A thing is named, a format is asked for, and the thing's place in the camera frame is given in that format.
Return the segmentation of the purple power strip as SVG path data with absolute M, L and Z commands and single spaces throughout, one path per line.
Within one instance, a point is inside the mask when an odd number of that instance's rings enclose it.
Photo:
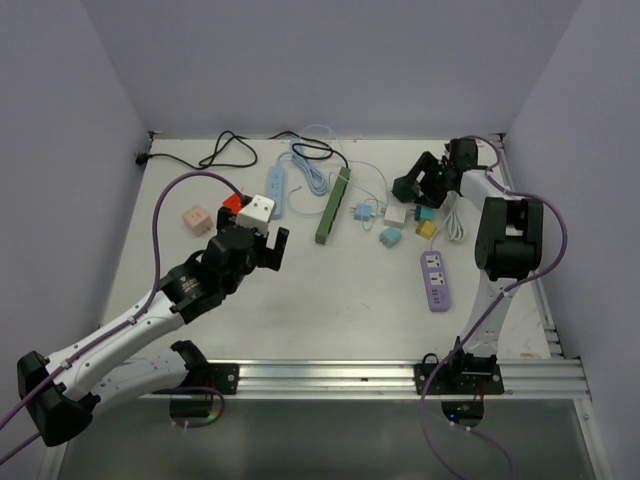
M 429 310 L 434 313 L 447 312 L 452 301 L 441 253 L 435 250 L 423 252 L 420 266 Z

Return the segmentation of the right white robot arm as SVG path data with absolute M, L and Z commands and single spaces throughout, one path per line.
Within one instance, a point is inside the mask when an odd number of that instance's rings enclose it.
M 511 299 L 538 269 L 542 257 L 544 206 L 518 198 L 479 163 L 477 137 L 455 138 L 436 158 L 424 152 L 409 172 L 394 180 L 391 192 L 402 203 L 438 208 L 454 192 L 479 211 L 474 260 L 480 281 L 470 319 L 450 353 L 435 364 L 417 364 L 428 395 L 501 394 L 497 354 Z

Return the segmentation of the green cube socket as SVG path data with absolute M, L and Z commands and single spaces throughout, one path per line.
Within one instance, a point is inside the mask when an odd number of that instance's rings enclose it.
M 415 180 L 403 176 L 394 180 L 391 192 L 399 202 L 413 203 L 420 196 L 420 187 Z

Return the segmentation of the white Honor charger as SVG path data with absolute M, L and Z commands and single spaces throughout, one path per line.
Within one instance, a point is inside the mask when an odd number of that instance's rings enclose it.
M 406 223 L 407 209 L 398 206 L 388 206 L 383 215 L 383 224 L 387 227 L 402 229 Z

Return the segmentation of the green power strip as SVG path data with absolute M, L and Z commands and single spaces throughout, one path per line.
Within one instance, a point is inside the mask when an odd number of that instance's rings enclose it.
M 316 228 L 314 235 L 314 241 L 316 244 L 325 245 L 327 243 L 336 215 L 341 206 L 342 199 L 344 198 L 346 188 L 349 184 L 350 177 L 350 168 L 342 167 L 339 170 L 325 205 L 325 209 Z

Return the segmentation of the yellow charger plug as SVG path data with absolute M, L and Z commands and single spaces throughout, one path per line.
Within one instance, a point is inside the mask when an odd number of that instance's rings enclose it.
M 415 233 L 425 239 L 432 239 L 437 232 L 437 225 L 430 220 L 420 220 Z

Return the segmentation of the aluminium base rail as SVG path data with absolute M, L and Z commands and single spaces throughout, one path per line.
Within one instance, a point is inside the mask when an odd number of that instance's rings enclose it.
M 584 399 L 589 388 L 578 360 L 504 360 L 498 365 L 505 393 L 502 395 L 427 395 L 411 361 L 217 361 L 237 363 L 239 399 L 389 399 L 405 400 L 426 395 L 442 400 L 481 398 L 563 400 Z M 94 372 L 76 363 L 58 381 L 72 400 L 97 398 L 101 408 L 115 406 L 147 394 L 210 396 L 208 387 L 177 387 L 189 370 L 208 363 L 188 363 L 176 352 L 125 363 L 112 371 Z

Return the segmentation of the right black mount plate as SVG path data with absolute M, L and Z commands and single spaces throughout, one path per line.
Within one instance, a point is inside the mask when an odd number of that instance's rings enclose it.
M 458 352 L 435 374 L 427 395 L 502 395 L 505 387 L 497 356 Z

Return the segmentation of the black mount plate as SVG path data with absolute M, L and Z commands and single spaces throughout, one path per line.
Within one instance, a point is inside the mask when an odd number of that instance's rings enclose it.
M 435 374 L 427 395 L 502 395 L 505 387 L 497 356 L 458 352 Z
M 223 395 L 235 395 L 240 379 L 237 363 L 208 363 L 188 371 L 186 378 L 171 390 L 187 387 L 208 387 Z

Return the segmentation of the small blue charger plug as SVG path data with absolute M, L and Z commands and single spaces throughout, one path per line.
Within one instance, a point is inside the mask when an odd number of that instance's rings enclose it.
M 351 208 L 351 212 L 353 218 L 361 222 L 368 222 L 374 216 L 372 206 L 364 202 L 357 203 Z

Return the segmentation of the pink cube socket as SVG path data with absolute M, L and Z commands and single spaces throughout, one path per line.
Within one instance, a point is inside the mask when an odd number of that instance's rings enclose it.
M 210 214 L 200 205 L 194 205 L 182 214 L 182 219 L 189 231 L 200 237 L 213 228 Z

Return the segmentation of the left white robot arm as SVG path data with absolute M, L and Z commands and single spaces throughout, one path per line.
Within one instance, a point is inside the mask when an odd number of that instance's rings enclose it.
M 276 204 L 256 195 L 238 212 L 218 211 L 217 233 L 205 249 L 172 268 L 147 299 L 75 344 L 17 362 L 18 393 L 48 447 L 83 432 L 99 408 L 127 394 L 181 388 L 193 393 L 208 379 L 204 356 L 190 341 L 174 344 L 157 360 L 132 356 L 160 337 L 219 307 L 257 268 L 281 267 L 289 232 L 267 245 Z

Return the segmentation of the red cube socket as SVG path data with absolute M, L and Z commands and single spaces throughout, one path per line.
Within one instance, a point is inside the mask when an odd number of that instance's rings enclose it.
M 244 207 L 244 196 L 233 193 L 223 201 L 223 206 L 232 213 L 237 214 Z

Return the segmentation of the left black mount plate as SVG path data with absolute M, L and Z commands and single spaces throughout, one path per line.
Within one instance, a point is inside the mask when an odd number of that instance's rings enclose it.
M 208 387 L 223 395 L 235 395 L 240 379 L 237 363 L 208 363 L 188 371 L 186 378 L 171 390 L 187 387 Z

